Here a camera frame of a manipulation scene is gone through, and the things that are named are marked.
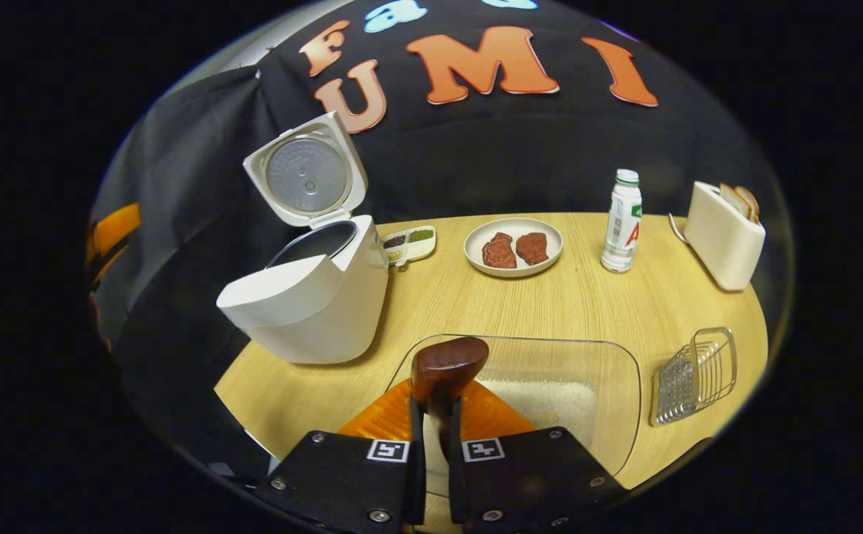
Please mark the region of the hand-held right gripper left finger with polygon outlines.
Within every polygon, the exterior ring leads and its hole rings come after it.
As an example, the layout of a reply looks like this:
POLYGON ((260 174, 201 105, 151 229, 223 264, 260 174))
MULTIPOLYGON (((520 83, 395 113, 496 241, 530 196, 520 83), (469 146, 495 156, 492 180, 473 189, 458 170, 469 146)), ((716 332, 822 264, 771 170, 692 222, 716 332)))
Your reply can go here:
POLYGON ((414 532, 427 500, 422 425, 402 380, 339 432, 307 432, 256 497, 326 533, 414 532))

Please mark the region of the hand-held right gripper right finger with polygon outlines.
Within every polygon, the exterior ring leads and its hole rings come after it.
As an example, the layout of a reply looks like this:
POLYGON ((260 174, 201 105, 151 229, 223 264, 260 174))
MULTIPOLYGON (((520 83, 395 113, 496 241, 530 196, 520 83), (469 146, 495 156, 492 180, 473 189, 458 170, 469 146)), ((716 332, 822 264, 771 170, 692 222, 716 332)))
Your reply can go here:
POLYGON ((569 429, 536 428, 477 381, 452 403, 448 463, 465 533, 577 533, 629 496, 569 429))

